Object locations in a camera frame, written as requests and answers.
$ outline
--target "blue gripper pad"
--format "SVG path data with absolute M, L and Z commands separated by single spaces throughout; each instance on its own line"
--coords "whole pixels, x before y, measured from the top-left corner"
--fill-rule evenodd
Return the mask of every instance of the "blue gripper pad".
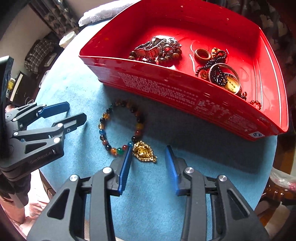
M 132 147 L 129 147 L 128 150 L 126 151 L 126 157 L 124 159 L 122 168 L 121 168 L 121 172 L 119 175 L 119 187 L 118 187 L 118 192 L 121 195 L 122 192 L 125 190 L 126 188 L 126 181 L 128 179 L 128 173 L 129 173 L 129 169 L 131 166 L 131 160 L 132 160 Z
M 43 118 L 48 118 L 53 115 L 57 115 L 63 112 L 66 112 L 70 109 L 70 104 L 68 102 L 62 102 L 58 104 L 53 104 L 50 106 L 44 107 L 40 112 L 39 116 Z
M 168 177 L 170 179 L 170 182 L 173 186 L 173 189 L 175 191 L 175 194 L 177 196 L 180 196 L 180 189 L 179 189 L 179 178 L 178 174 L 175 168 L 175 163 L 174 163 L 174 153 L 171 149 L 171 147 L 167 146 L 165 149 L 165 164 L 168 170 Z

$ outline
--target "blue tablecloth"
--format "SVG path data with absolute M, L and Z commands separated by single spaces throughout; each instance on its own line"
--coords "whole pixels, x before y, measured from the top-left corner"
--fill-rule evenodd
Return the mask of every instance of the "blue tablecloth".
M 121 197 L 112 198 L 117 237 L 125 241 L 180 240 L 185 197 L 176 197 L 170 188 L 164 161 L 166 145 L 171 145 L 176 156 L 183 157 L 202 174 L 228 176 L 255 208 L 272 167 L 276 136 L 246 141 L 174 108 L 104 86 L 78 53 L 106 23 L 88 26 L 74 38 L 53 65 L 36 98 L 38 104 L 47 105 L 68 101 L 70 111 L 41 118 L 30 125 L 30 129 L 51 126 L 55 121 L 80 112 L 87 115 L 84 126 L 66 135 L 65 155 L 41 168 L 52 187 L 58 190 L 71 174 L 87 177 L 111 163 L 113 156 L 99 139 L 99 119 L 111 102 L 130 98 L 147 114 L 143 141 L 151 145 L 158 159 L 157 164 L 134 159 L 126 190 Z M 135 124 L 133 114 L 119 108 L 112 114 L 106 129 L 110 144 L 121 147 L 130 141 Z

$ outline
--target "gold pendant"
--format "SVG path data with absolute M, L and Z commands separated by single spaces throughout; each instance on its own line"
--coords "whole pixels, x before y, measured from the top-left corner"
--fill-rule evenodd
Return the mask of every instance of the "gold pendant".
M 157 156 L 153 155 L 153 150 L 143 141 L 139 141 L 133 146 L 133 154 L 140 161 L 152 161 L 156 163 Z

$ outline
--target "red plastic box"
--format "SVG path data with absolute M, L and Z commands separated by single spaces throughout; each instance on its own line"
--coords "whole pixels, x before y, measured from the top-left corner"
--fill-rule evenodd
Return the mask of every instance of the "red plastic box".
M 182 60 L 162 67 L 128 60 L 153 36 L 174 37 Z M 228 52 L 247 102 L 196 78 L 196 48 Z M 136 93 L 256 140 L 288 130 L 287 97 L 278 61 L 262 30 L 228 9 L 199 0 L 142 0 L 114 17 L 80 51 L 80 58 L 106 85 Z M 258 100 L 258 110 L 248 102 Z

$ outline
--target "label sticker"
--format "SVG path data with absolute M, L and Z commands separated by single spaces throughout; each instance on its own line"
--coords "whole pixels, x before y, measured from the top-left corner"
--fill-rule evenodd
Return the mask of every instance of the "label sticker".
M 256 131 L 256 132 L 253 132 L 253 133 L 249 134 L 249 136 L 251 136 L 253 138 L 260 138 L 260 137 L 264 137 L 265 135 L 263 135 L 259 131 Z

